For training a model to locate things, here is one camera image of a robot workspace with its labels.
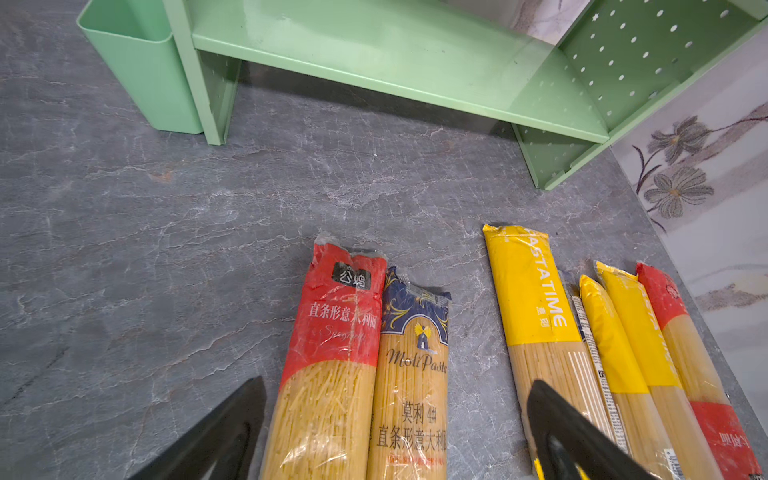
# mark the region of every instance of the red label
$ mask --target red label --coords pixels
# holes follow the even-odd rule
[[[690,406],[725,480],[762,479],[763,471],[733,407],[708,402],[691,402]]]
[[[637,279],[648,293],[659,328],[663,330],[674,317],[688,314],[685,303],[680,298],[680,292],[677,291],[677,285],[669,275],[658,268],[638,263]]]
[[[376,366],[385,273],[382,257],[315,244],[280,388],[294,373],[326,360]]]

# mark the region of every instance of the green shelf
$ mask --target green shelf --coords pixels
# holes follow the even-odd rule
[[[194,47],[597,143],[562,51],[423,0],[192,0]]]
[[[163,0],[209,144],[242,61],[514,125],[551,190],[768,20],[768,0],[592,0],[555,47],[438,0]]]

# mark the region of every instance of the flower pattern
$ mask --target flower pattern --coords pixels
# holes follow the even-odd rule
[[[707,136],[712,132],[698,120],[698,115],[694,115],[683,121],[675,122],[672,125],[672,134],[665,134],[656,130],[651,134],[653,140],[648,144],[648,151],[655,154],[664,150],[664,156],[669,165],[672,165],[684,151],[689,154],[697,153],[703,148]]]
[[[683,167],[676,171],[672,178],[665,174],[656,174],[656,188],[645,192],[645,200],[655,204],[652,210],[658,209],[663,218],[683,216],[683,202],[689,205],[699,205],[707,195],[713,195],[715,190],[703,183],[707,174],[700,168]]]

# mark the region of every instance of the dry spaghetti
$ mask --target dry spaghetti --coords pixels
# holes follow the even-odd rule
[[[685,397],[645,288],[635,275],[618,268],[597,262],[595,269],[616,307],[685,477],[723,480]]]
[[[449,293],[387,272],[368,480],[445,480]]]
[[[524,227],[483,227],[498,306],[522,408],[523,429],[538,463],[526,403],[542,379],[614,440],[587,347],[568,305],[549,236]]]
[[[624,327],[605,289],[581,277],[581,299],[598,344],[608,386],[627,434],[630,455],[663,480],[675,476],[677,457],[634,358]]]
[[[683,390],[726,480],[760,478],[762,469],[723,390],[677,285],[661,270],[637,264]]]
[[[386,259],[318,237],[262,461],[263,480],[366,475]]]

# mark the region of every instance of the windmill logo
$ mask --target windmill logo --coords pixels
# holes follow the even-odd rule
[[[416,331],[416,348],[430,352],[432,355],[437,355],[437,352],[429,349],[429,338],[432,336],[432,329],[424,327],[421,323],[417,323],[415,326]]]

